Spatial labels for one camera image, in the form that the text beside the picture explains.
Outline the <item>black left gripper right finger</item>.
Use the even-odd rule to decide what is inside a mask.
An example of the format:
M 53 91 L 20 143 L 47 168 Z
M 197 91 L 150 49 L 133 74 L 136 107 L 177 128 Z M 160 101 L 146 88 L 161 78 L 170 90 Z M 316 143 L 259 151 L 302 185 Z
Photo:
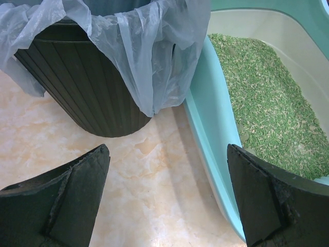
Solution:
M 328 246 L 328 185 L 227 147 L 247 246 Z

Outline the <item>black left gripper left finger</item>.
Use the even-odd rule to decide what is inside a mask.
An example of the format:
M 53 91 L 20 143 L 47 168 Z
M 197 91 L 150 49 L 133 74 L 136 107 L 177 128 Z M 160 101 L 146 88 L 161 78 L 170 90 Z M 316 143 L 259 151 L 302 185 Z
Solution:
M 109 169 L 101 144 L 1 190 L 1 246 L 89 246 Z

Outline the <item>black trash bin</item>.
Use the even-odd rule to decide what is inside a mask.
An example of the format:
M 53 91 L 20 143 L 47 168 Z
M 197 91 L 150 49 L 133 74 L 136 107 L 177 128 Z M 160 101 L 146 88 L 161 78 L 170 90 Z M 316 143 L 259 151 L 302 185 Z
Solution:
M 15 57 L 74 122 L 91 134 L 127 136 L 150 121 L 114 64 L 74 21 L 47 27 Z

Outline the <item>teal plastic litter box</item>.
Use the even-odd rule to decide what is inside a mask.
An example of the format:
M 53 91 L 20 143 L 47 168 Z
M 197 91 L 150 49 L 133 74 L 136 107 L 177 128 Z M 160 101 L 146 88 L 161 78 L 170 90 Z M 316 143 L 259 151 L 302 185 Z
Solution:
M 271 46 L 328 132 L 326 1 L 212 1 L 208 33 L 258 39 Z M 227 146 L 240 139 L 222 67 L 209 39 L 184 106 L 218 207 L 244 239 L 227 164 Z

